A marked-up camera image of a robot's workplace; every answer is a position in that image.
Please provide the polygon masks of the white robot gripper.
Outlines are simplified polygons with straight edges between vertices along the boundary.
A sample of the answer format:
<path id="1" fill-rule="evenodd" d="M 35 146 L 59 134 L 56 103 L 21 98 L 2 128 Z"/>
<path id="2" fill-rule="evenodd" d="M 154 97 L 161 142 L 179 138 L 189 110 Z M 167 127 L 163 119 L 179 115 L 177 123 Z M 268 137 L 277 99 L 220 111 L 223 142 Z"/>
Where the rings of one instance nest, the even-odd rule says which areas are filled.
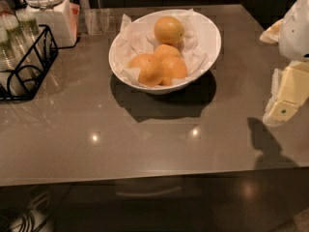
<path id="1" fill-rule="evenodd" d="M 294 60 L 284 70 L 275 69 L 272 75 L 271 98 L 263 123 L 278 127 L 296 115 L 309 99 L 309 0 L 296 0 L 283 19 L 262 33 L 260 40 L 278 43 L 280 54 Z"/>

